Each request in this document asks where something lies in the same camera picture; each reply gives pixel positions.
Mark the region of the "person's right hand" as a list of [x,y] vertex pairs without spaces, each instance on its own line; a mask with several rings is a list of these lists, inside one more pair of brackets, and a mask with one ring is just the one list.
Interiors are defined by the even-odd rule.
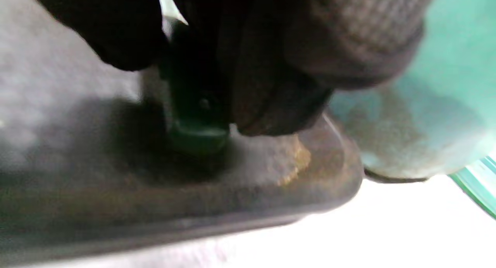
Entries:
[[[120,70],[172,52],[159,0],[37,0]],[[432,0],[172,0],[245,136],[311,127],[334,90],[373,88],[411,63]]]

